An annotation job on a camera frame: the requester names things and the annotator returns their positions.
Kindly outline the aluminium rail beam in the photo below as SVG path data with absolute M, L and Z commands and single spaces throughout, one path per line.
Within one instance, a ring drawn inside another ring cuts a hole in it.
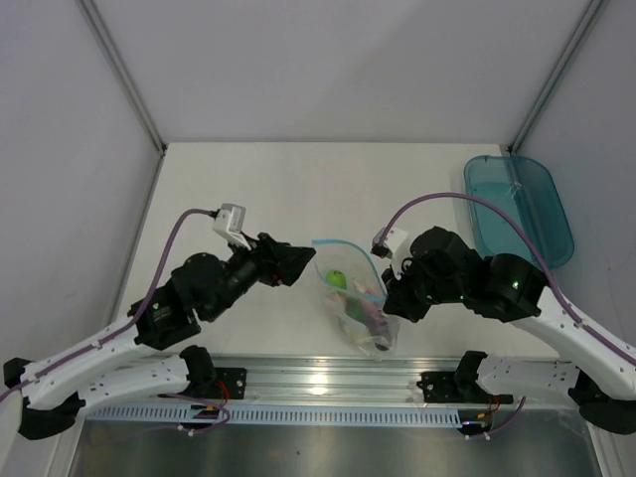
M 217 368 L 246 368 L 243 400 L 282 405 L 402 405 L 422 402 L 420 374 L 454 371 L 456 359 L 213 356 Z M 83 414 L 134 402 L 168 402 L 185 390 L 185 364 L 176 355 L 141 358 L 91 379 L 79 392 Z

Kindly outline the green bell pepper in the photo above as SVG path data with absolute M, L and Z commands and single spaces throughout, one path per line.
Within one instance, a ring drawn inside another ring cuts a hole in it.
M 346 315 L 360 323 L 366 322 L 366 312 L 360 300 L 352 297 L 348 297 L 348 303 L 345 307 Z

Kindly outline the green cucumber toy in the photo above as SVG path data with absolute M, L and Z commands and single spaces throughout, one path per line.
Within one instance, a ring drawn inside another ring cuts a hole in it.
M 347 276 L 344 272 L 338 269 L 329 269 L 324 275 L 325 283 L 331 287 L 337 289 L 348 289 Z

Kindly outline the left aluminium frame post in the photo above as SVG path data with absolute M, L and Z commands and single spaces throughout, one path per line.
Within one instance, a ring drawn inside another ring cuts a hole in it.
M 152 144 L 153 149 L 159 156 L 162 156 L 167 144 L 163 140 L 161 133 L 152 118 L 146 101 L 142 97 L 141 91 L 130 73 L 130 70 L 120 53 L 115 39 L 110 32 L 95 1 L 76 1 L 79 10 L 90 29 L 98 47 L 109 64 L 109 67 L 121 89 L 126 100 L 141 125 L 145 135 Z

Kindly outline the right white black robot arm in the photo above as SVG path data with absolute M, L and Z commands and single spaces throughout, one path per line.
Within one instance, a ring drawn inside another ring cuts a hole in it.
M 509 253 L 483 258 L 440 227 L 416 238 L 381 231 L 372 252 L 390 260 L 383 272 L 384 311 L 411 323 L 431 307 L 461 304 L 511 325 L 554 349 L 552 362 L 467 351 L 452 372 L 424 372 L 427 402 L 508 404 L 535 398 L 573 406 L 587 422 L 614 434 L 635 431 L 635 349 L 572 305 L 545 273 Z

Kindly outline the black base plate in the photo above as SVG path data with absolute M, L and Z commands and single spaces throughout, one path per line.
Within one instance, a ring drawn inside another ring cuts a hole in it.
M 511 395 L 491 395 L 484 391 L 474 379 L 454 372 L 429 371 L 420 374 L 416 386 L 428 403 L 512 404 Z
M 185 390 L 180 395 L 216 400 L 243 400 L 247 384 L 246 368 L 217 368 L 216 380 L 201 390 Z

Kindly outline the pink peach toy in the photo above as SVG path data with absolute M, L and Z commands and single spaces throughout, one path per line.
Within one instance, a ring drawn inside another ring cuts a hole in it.
M 334 302 L 339 304 L 340 306 L 342 306 L 343 308 L 345 308 L 347 306 L 348 303 L 348 297 L 346 294 L 342 294 L 339 292 L 336 293 L 332 293 L 330 295 L 330 299 Z

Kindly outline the clear zip top bag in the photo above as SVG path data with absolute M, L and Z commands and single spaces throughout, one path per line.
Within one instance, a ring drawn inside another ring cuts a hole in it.
M 399 322 L 384 313 L 387 292 L 371 256 L 354 242 L 318 238 L 314 267 L 327 316 L 344 339 L 374 360 L 392 356 Z

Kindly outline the teal plastic bin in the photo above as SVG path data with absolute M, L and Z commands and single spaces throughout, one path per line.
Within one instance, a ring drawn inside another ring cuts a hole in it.
M 463 170 L 465 193 L 501 209 L 524 232 L 548 269 L 565 265 L 574 241 L 550 171 L 525 156 L 481 155 Z M 515 230 L 481 204 L 468 204 L 473 239 L 481 256 L 499 253 L 535 258 Z

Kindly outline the right aluminium frame post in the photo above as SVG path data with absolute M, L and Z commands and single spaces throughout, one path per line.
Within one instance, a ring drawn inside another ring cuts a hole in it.
M 610 2 L 607 0 L 591 0 L 585 3 L 582 13 L 568 34 L 565 43 L 560 48 L 554 64 L 534 96 L 522 122 L 511 140 L 502 147 L 502 152 L 505 155 L 518 155 L 520 153 L 522 147 L 556 97 L 560 85 L 609 4 Z

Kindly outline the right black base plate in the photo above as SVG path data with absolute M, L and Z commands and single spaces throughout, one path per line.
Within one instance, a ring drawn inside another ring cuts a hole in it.
M 428 403 L 512 404 L 511 395 L 491 395 L 484 391 L 474 379 L 454 372 L 429 371 L 420 374 L 416 386 Z

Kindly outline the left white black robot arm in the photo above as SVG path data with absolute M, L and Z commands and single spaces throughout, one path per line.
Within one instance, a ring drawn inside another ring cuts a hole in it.
M 231 251 L 226 260 L 208 252 L 188 257 L 125 316 L 61 353 L 38 362 L 7 361 L 4 383 L 21 404 L 17 433 L 45 439 L 80 416 L 132 398 L 206 397 L 217 371 L 204 347 L 190 346 L 143 366 L 131 363 L 199 334 L 202 323 L 216 321 L 257 283 L 292 286 L 316 254 L 311 246 L 266 233 Z

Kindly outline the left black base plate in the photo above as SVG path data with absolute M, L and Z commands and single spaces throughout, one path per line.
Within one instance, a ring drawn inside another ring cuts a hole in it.
M 246 368 L 217 368 L 216 380 L 201 390 L 185 390 L 180 395 L 216 400 L 243 400 L 247 384 Z

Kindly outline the aluminium frame post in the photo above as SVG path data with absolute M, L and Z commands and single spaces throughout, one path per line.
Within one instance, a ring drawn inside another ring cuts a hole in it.
M 152 144 L 153 149 L 159 156 L 162 156 L 167 144 L 163 140 L 161 133 L 152 118 L 146 101 L 142 97 L 141 91 L 130 73 L 130 70 L 120 53 L 115 39 L 110 32 L 95 1 L 76 1 L 79 10 L 90 29 L 98 47 L 109 64 L 109 67 L 121 89 L 126 100 L 141 125 L 145 135 Z
M 511 140 L 502 147 L 502 152 L 505 155 L 518 155 L 520 153 L 522 147 L 556 97 L 560 85 L 609 4 L 610 2 L 607 0 L 591 0 L 585 3 L 582 13 L 568 34 L 565 43 L 560 48 L 554 64 L 534 96 L 522 122 Z

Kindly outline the purple eggplant toy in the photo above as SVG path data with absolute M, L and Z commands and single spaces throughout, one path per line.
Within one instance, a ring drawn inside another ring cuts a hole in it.
M 367 326 L 376 348 L 383 352 L 388 351 L 392 345 L 392 336 L 387 319 L 376 303 L 367 307 L 367 316 Z

